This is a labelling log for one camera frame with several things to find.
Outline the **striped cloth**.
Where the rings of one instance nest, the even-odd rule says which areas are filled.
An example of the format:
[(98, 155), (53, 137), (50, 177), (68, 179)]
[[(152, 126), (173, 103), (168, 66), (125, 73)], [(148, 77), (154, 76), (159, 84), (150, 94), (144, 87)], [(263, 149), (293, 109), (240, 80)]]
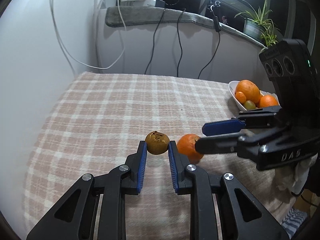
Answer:
[(294, 234), (297, 232), (299, 227), (304, 223), (308, 218), (306, 212), (300, 211), (298, 209), (292, 208), (285, 218), (281, 221), (281, 226), (284, 228), (286, 233), (291, 239)]

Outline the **small orange tangerine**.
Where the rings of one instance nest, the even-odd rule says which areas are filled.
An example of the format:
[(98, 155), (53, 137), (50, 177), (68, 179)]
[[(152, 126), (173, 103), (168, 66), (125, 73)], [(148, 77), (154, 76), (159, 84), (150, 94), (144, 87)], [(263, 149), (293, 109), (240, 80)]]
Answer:
[(247, 98), (245, 94), (241, 91), (238, 91), (235, 93), (235, 98), (238, 100), (242, 105), (244, 104), (245, 101), (247, 101)]

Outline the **large orange in plate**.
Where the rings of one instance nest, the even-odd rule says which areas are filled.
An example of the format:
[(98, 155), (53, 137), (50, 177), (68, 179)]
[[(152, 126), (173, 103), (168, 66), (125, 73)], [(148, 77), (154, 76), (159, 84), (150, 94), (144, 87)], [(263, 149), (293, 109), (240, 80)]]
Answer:
[(254, 102), (256, 105), (261, 98), (260, 89), (255, 83), (249, 80), (241, 80), (238, 82), (235, 88), (235, 94), (237, 92), (242, 92), (247, 100)]

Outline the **potted spider plant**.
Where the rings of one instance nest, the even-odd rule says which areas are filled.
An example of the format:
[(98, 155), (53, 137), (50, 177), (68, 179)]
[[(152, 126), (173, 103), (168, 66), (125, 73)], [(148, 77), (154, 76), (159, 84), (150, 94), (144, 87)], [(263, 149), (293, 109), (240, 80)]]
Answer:
[(234, 18), (242, 17), (244, 19), (244, 33), (266, 47), (276, 45), (278, 37), (276, 35), (276, 26), (269, 14), (273, 12), (268, 8), (268, 1), (264, 0), (263, 6), (254, 9), (254, 7), (245, 0), (241, 0), (249, 6), (249, 10), (237, 13)]

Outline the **pink plaid tablecloth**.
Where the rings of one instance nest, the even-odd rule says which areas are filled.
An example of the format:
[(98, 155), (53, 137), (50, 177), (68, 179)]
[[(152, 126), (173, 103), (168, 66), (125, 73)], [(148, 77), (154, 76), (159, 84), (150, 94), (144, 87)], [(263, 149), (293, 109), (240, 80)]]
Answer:
[[(83, 174), (124, 164), (152, 131), (178, 141), (238, 108), (227, 83), (135, 74), (79, 75), (49, 113), (28, 160), (23, 227), (29, 231)], [(236, 154), (205, 155), (208, 173), (231, 172), (279, 222), (296, 199), (279, 191), (274, 170)], [(190, 197), (172, 187), (168, 154), (148, 154), (141, 194), (126, 196), (127, 239), (189, 239)]]

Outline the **large green-brown kiwi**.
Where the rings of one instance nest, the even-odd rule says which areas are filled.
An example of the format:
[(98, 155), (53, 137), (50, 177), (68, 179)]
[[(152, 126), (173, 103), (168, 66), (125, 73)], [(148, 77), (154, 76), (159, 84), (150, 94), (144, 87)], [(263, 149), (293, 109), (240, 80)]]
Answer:
[(251, 100), (245, 101), (244, 104), (243, 104), (243, 106), (245, 107), (245, 109), (246, 109), (247, 111), (254, 110), (254, 109), (257, 108), (256, 105), (255, 105), (255, 103), (254, 103), (253, 101), (251, 101)]

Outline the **orange mandarin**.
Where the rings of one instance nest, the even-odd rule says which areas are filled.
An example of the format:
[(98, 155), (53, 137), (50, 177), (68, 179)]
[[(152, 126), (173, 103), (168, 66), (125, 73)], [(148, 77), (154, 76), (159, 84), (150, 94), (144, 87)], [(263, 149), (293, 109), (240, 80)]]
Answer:
[(192, 164), (198, 163), (203, 158), (203, 154), (195, 150), (195, 143), (199, 139), (200, 137), (196, 134), (186, 134), (176, 144), (178, 152), (186, 155)]

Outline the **white crumpled cloth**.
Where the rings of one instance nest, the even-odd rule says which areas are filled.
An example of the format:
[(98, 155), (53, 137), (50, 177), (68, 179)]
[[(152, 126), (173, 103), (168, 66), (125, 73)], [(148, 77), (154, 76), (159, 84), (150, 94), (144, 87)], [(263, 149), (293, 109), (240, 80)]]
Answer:
[(299, 196), (303, 192), (310, 168), (315, 165), (318, 155), (303, 160), (293, 167), (285, 166), (276, 168), (275, 181), (280, 191), (289, 191), (294, 196)]

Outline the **small brown kiwi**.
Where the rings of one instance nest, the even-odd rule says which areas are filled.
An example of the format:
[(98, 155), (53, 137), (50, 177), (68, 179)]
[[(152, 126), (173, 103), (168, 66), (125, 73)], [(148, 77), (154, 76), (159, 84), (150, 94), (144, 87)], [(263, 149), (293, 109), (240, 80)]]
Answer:
[(160, 155), (168, 150), (170, 139), (164, 133), (153, 131), (146, 136), (145, 142), (149, 153)]

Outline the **grey sill mat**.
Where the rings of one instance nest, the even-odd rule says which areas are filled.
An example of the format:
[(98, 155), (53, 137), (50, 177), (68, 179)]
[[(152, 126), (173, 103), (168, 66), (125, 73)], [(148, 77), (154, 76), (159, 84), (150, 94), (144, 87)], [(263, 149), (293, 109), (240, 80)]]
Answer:
[(106, 11), (105, 24), (111, 28), (169, 23), (192, 23), (202, 28), (215, 29), (212, 19), (191, 12), (159, 7), (109, 7)]

